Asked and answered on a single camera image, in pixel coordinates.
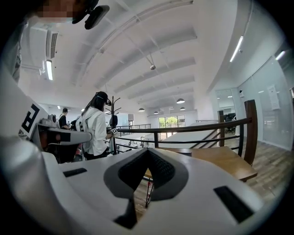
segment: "fluorescent light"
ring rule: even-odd
[[[46,65],[47,65],[48,79],[53,81],[52,61],[46,61]]]
[[[281,59],[283,55],[285,55],[284,50],[276,57],[276,60],[278,61],[279,59]]]
[[[182,103],[185,103],[185,101],[184,101],[182,98],[180,98],[180,99],[178,99],[178,100],[176,101],[176,103],[177,103],[177,104],[182,104]]]
[[[232,62],[233,59],[235,58],[235,56],[236,56],[238,50],[240,49],[240,46],[241,46],[242,41],[243,41],[243,36],[240,37],[240,40],[239,40],[238,45],[237,45],[237,47],[236,47],[236,49],[235,49],[235,51],[234,51],[233,56],[231,57],[230,62]]]

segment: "long black hair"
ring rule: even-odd
[[[104,104],[105,101],[101,97],[95,95],[93,99],[90,101],[90,103],[87,105],[85,110],[82,112],[82,116],[88,111],[90,107],[97,108],[101,112],[104,112]]]

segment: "black cap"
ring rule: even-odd
[[[108,96],[107,96],[107,94],[105,92],[99,91],[99,92],[96,93],[96,96],[103,99],[105,101],[105,103],[107,103]]]

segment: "coat rack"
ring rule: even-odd
[[[106,108],[108,111],[110,111],[110,114],[108,113],[108,115],[111,115],[111,119],[112,119],[112,123],[111,123],[111,129],[114,129],[114,128],[116,128],[116,124],[114,123],[114,116],[116,115],[116,114],[118,114],[118,112],[117,113],[115,113],[117,110],[119,110],[119,109],[121,109],[121,108],[118,108],[118,109],[114,109],[114,104],[115,104],[115,102],[116,101],[114,101],[114,96],[112,96],[112,102],[111,102],[111,110],[109,110],[108,108]],[[116,155],[117,154],[117,151],[116,151],[116,144],[115,144],[115,135],[114,135],[114,137],[112,138],[113,139],[113,147],[114,147],[114,155]]]

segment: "woman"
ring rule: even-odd
[[[104,106],[107,101],[107,94],[99,91],[82,113],[88,131],[92,134],[92,140],[83,144],[84,156],[87,160],[107,157],[108,147],[103,140],[112,136],[106,133]]]

